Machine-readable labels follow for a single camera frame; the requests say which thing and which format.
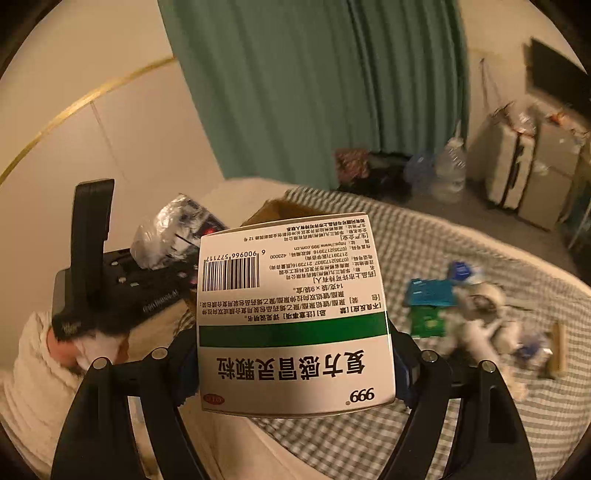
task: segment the teal curtain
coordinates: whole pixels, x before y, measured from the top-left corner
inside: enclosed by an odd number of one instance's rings
[[[452,0],[159,5],[226,178],[333,188],[335,149],[417,153],[442,146],[463,118]]]

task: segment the person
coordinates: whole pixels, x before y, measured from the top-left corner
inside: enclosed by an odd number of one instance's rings
[[[50,476],[61,428],[85,371],[99,356],[114,364],[125,362],[129,348],[125,326],[114,335],[89,328],[66,339],[56,337],[56,327],[61,326],[52,325],[49,312],[29,317],[13,370],[0,385],[2,426],[40,478]],[[143,461],[150,453],[141,456]]]

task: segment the white sweater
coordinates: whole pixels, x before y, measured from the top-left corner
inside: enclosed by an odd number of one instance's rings
[[[61,428],[82,378],[49,354],[48,313],[33,313],[25,324],[18,357],[0,385],[2,426],[41,478],[49,478]]]

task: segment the barcode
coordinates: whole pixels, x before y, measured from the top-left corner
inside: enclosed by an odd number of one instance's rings
[[[206,261],[202,291],[236,290],[261,286],[258,254],[253,257]]]

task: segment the screw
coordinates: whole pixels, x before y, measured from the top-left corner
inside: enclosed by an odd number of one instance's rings
[[[92,366],[95,367],[96,370],[100,370],[107,366],[107,360],[105,358],[97,358],[94,362],[92,362]]]
[[[421,353],[421,358],[432,364],[435,360],[437,360],[437,358],[439,358],[439,355],[437,355],[433,350],[423,350]]]
[[[485,372],[489,372],[490,374],[496,370],[496,365],[490,360],[484,360],[481,363],[481,367]]]
[[[157,348],[152,352],[152,358],[155,360],[162,360],[165,356],[168,355],[168,350],[164,347]]]

